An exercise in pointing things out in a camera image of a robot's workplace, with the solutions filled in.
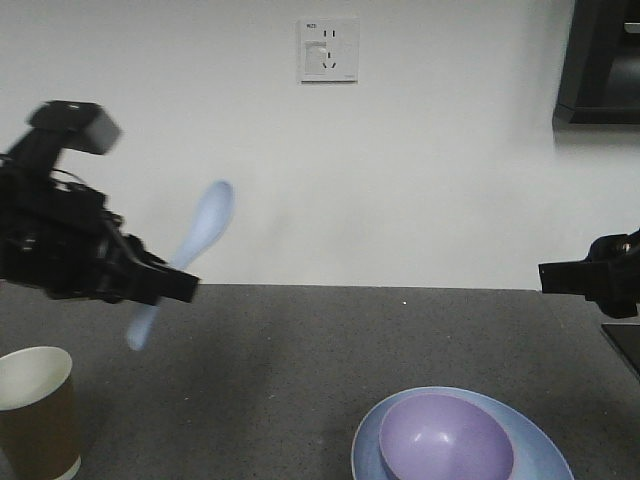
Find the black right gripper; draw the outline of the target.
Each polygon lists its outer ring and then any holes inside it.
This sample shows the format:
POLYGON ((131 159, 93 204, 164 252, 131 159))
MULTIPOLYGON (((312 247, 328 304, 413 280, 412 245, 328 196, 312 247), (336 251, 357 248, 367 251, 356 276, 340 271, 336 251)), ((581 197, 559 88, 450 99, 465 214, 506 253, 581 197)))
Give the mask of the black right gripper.
POLYGON ((638 316, 639 231, 597 238, 586 259, 539 264, 542 292, 591 295, 610 318, 638 316))

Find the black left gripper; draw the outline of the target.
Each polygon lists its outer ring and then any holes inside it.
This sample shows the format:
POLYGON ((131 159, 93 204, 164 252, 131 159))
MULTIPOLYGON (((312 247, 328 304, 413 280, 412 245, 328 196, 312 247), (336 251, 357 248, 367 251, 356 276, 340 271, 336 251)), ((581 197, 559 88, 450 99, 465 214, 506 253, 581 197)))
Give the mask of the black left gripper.
POLYGON ((105 200, 84 183, 40 176, 2 155, 1 279, 56 300, 191 302, 199 278, 123 237, 123 218, 105 200))

